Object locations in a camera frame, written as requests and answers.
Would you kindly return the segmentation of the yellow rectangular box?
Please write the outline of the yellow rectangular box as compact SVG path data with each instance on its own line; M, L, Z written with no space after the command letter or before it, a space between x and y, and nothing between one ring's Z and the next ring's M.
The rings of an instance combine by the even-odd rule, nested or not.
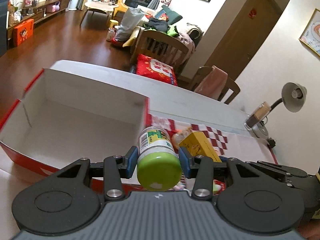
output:
M208 138L201 131L191 132L179 143L179 146L185 147L194 157L202 155L205 157L210 157L214 162L222 162Z

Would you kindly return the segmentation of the green lid jar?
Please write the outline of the green lid jar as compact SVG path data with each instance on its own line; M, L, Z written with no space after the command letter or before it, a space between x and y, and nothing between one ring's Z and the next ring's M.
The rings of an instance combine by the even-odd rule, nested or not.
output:
M178 155L167 131L157 126L142 130L138 139L137 179L151 191L173 188L182 175Z

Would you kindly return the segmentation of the red cardboard box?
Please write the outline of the red cardboard box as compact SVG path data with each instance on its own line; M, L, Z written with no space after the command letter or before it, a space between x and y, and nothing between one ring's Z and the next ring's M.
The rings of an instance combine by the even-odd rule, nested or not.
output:
M53 69L39 73L1 123L9 158L47 176L82 158L100 162L137 144L147 97Z

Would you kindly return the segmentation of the pink towel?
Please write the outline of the pink towel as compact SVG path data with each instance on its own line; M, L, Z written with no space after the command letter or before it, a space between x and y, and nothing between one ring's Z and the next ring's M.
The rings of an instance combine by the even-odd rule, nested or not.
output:
M204 77L194 92L217 100L226 85L227 79L228 74L226 72L212 66L212 70Z

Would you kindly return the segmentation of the clear container with brown contents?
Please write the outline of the clear container with brown contents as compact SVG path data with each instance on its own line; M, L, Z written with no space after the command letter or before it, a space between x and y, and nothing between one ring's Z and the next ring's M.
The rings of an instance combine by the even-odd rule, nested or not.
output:
M271 106L265 101L258 106L245 120L244 126L252 129L256 124L261 122L271 111Z

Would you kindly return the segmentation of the grey desk lamp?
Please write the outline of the grey desk lamp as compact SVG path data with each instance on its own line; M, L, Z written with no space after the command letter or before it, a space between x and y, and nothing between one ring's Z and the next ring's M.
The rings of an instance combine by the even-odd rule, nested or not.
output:
M281 91L281 98L274 102L270 106L266 118L279 104L283 104L285 108L292 112L297 113L302 109L306 101L307 89L298 83L288 82L286 83ZM253 127L253 133L257 138L260 139L269 139L268 130L265 127L266 122L263 122L263 119Z

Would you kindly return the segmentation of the red seat cushion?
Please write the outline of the red seat cushion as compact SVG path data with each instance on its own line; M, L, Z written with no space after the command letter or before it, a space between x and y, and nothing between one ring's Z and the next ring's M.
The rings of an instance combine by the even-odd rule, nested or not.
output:
M177 86L173 67L143 54L137 57L136 74Z

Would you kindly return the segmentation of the wooden dining chair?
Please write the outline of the wooden dining chair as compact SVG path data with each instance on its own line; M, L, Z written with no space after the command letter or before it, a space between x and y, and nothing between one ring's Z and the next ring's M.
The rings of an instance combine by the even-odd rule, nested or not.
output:
M177 37L171 37L160 31L142 29L137 36L130 63L137 64L137 57L142 54L171 66L179 76L194 51L195 43L188 34L179 33Z

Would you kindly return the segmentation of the white plastic bag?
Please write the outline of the white plastic bag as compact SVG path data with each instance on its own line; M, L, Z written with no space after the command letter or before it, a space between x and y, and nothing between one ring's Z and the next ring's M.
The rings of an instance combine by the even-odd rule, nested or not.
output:
M115 40L118 42L127 41L143 16L144 12L141 9L129 7L121 20L120 27L114 37Z

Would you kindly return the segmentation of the yellow giraffe toy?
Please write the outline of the yellow giraffe toy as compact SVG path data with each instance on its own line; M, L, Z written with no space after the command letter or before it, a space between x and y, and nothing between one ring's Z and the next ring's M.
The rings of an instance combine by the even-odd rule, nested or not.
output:
M114 11L112 13L112 18L116 16L118 12L125 13L129 7L125 5L124 0L117 0L116 7L114 8Z

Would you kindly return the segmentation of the orange gift box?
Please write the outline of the orange gift box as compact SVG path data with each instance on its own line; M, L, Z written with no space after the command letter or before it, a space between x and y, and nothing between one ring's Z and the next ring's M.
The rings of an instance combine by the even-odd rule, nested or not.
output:
M12 42L15 47L33 35L34 20L28 19L17 25L12 31Z

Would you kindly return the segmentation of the round coffee table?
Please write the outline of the round coffee table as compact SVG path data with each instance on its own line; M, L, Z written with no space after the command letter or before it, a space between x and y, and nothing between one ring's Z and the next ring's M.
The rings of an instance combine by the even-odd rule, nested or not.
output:
M110 20L113 17L113 12L114 10L118 7L118 5L109 5L108 3L105 2L94 2L94 1L89 1L85 3L86 11L80 21L79 26L82 25L83 20L85 19L87 13L89 11L92 11L93 13L98 12L101 14L107 15L107 21Z

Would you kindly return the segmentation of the brown wooden door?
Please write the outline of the brown wooden door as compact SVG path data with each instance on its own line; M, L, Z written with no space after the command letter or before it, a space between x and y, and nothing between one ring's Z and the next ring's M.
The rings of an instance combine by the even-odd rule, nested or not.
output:
M241 74L281 16L275 0L247 0L206 62L232 80Z

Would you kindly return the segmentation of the pink watering can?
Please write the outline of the pink watering can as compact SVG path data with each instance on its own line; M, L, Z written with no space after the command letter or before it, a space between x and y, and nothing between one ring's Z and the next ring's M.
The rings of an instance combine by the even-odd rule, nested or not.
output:
M47 5L47 13L55 13L60 10L60 1Z

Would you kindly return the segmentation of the framed wall picture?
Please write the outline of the framed wall picture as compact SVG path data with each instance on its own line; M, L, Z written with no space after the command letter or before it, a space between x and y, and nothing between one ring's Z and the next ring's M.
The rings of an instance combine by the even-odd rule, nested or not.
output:
M320 11L315 9L310 21L299 38L300 42L311 49L317 56L320 52Z

